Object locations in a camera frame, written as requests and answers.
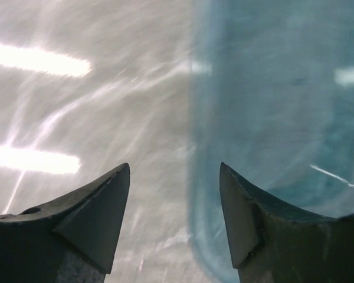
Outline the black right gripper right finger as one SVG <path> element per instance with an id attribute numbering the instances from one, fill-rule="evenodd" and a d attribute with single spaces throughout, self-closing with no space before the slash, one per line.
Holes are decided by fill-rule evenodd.
<path id="1" fill-rule="evenodd" d="M 354 213 L 330 218 L 298 208 L 225 163 L 219 191 L 241 282 L 354 283 Z"/>

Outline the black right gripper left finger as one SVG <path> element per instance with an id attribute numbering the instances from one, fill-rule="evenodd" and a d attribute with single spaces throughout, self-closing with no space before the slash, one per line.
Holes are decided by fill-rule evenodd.
<path id="1" fill-rule="evenodd" d="M 59 198 L 0 215 L 0 282 L 103 282 L 129 187 L 123 163 Z"/>

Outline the teal plastic basket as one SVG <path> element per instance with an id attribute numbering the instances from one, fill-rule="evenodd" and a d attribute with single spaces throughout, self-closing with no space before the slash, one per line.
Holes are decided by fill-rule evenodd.
<path id="1" fill-rule="evenodd" d="M 219 167 L 295 206 L 354 212 L 354 1 L 194 1 L 189 228 L 238 282 Z"/>

